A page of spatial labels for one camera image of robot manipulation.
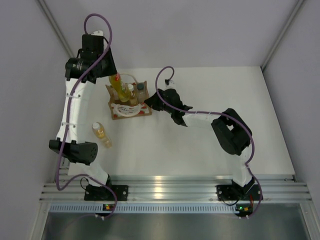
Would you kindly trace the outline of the burlap watermelon canvas bag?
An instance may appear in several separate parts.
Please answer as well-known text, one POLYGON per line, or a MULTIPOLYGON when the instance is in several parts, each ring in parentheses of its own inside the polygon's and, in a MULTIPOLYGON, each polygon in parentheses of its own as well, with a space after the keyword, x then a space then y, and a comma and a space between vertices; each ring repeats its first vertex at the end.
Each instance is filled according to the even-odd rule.
MULTIPOLYGON (((132 84, 134 86, 134 90, 137 97, 137 84, 144 83, 145 92, 146 92, 146 99, 149 98, 148 92, 148 84, 146 81, 139 82, 132 74, 129 73, 120 73, 122 82, 125 83, 128 89, 128 84, 132 84)), ((144 117, 152 115, 152 110, 148 107, 144 102, 140 103, 138 101, 138 105, 131 106, 129 100, 127 102, 121 102, 118 98, 117 92, 114 90, 112 85, 106 85, 106 89, 110 95, 108 106, 111 112, 111 118, 113 120, 120 120, 120 119, 128 119, 134 117, 144 117)))

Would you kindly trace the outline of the grey cap clear jar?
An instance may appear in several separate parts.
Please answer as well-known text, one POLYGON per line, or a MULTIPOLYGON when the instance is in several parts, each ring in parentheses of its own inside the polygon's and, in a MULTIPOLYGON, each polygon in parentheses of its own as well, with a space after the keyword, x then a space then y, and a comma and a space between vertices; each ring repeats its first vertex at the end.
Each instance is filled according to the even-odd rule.
POLYGON ((146 97, 146 89, 143 82, 140 82, 136 85, 137 89, 137 99, 140 103, 143 103, 145 101, 146 97))

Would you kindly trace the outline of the white cap amber bottle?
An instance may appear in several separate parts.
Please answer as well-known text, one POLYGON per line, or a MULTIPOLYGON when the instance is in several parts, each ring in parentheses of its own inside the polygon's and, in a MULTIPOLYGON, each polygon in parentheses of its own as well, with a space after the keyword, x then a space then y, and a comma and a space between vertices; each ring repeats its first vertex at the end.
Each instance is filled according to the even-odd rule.
POLYGON ((137 96, 136 96, 134 85, 129 83, 127 85, 127 87, 128 87, 129 92, 130 92, 130 98, 129 98, 130 105, 131 106, 137 106, 139 103, 138 103, 138 99, 137 99, 137 96))
POLYGON ((106 148, 112 147, 112 141, 106 133, 104 126, 100 122, 94 122, 92 124, 92 131, 106 148))

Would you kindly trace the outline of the red cap yellow bottle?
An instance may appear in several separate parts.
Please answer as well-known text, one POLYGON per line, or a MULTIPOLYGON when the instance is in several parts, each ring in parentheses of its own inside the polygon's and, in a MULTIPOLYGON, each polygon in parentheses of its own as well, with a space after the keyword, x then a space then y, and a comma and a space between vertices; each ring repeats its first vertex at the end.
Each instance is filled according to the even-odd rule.
POLYGON ((121 102, 125 103, 130 98, 129 90, 124 82, 122 82, 121 75, 116 73, 108 77, 111 86, 117 92, 118 98, 121 102))

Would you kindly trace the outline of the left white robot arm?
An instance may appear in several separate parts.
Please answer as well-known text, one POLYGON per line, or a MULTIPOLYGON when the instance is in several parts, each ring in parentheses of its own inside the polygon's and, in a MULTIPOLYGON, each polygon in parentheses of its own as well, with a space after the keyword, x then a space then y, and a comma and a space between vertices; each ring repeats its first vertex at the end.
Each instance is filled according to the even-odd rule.
POLYGON ((98 78, 116 74, 116 66, 110 49, 111 40, 102 31, 82 35, 82 47, 77 56, 65 64, 65 103, 59 131, 49 141, 49 148, 58 159, 68 159, 83 169, 80 177, 96 186, 95 193, 102 200, 109 199, 113 187, 109 174, 98 161, 98 145, 86 141, 89 100, 98 78))

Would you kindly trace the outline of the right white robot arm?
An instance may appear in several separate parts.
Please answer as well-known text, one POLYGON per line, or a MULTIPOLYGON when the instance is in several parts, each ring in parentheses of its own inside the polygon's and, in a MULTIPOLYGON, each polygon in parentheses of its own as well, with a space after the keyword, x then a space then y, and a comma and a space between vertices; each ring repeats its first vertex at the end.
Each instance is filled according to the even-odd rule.
POLYGON ((144 103, 155 111, 169 113, 177 125, 213 131, 221 148, 230 155, 229 165, 232 173, 228 192, 221 193, 219 198, 230 201, 232 198, 228 194, 237 200, 244 200, 248 197, 255 184, 247 163, 249 151, 253 149, 251 147, 252 131, 234 109, 228 108, 218 118, 215 118, 210 112, 192 112, 192 107, 183 104, 179 94, 173 88, 159 89, 144 103))

